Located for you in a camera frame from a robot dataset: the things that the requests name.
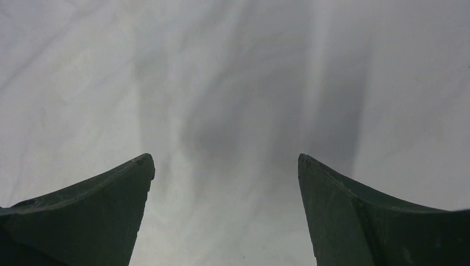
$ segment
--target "white cloth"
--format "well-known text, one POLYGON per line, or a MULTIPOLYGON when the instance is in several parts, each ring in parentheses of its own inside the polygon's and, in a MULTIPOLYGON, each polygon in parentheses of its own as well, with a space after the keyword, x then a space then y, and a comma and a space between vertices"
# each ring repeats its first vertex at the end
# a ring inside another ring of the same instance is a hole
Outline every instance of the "white cloth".
POLYGON ((3 0, 0 206, 143 152, 131 265, 314 265, 305 152, 470 207, 468 0, 3 0))

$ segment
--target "white fabric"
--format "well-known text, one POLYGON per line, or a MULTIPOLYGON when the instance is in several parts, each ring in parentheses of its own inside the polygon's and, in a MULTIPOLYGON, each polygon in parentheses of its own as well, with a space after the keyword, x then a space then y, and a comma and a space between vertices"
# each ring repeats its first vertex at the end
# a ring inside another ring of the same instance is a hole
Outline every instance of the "white fabric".
POLYGON ((305 152, 470 207, 468 0, 2 0, 0 206, 155 159, 131 265, 314 265, 305 152))

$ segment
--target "white surface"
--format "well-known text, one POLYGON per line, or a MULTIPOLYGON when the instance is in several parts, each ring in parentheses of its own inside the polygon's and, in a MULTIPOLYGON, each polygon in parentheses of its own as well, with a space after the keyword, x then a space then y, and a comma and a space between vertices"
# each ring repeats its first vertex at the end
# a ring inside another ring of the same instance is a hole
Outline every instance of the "white surface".
POLYGON ((301 152, 470 207, 468 0, 0 1, 0 206, 143 152, 131 265, 314 265, 301 152))

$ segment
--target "black object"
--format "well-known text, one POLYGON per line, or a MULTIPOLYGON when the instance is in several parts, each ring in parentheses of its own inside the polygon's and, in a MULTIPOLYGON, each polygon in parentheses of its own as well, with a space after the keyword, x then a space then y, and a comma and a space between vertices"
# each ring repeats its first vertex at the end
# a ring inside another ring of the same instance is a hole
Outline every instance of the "black object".
POLYGON ((312 157, 299 184, 318 266, 470 265, 470 209, 443 211, 386 195, 312 157))
POLYGON ((129 265, 155 167, 143 154, 106 173, 0 208, 0 265, 129 265))

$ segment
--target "wrinkled white sheet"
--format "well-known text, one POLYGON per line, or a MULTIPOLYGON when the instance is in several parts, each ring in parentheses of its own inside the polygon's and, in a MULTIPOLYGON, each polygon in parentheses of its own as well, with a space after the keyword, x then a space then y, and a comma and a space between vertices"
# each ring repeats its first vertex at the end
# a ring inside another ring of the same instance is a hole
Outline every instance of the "wrinkled white sheet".
POLYGON ((2 0, 0 206, 143 152, 131 265, 314 265, 305 152, 470 207, 468 0, 2 0))

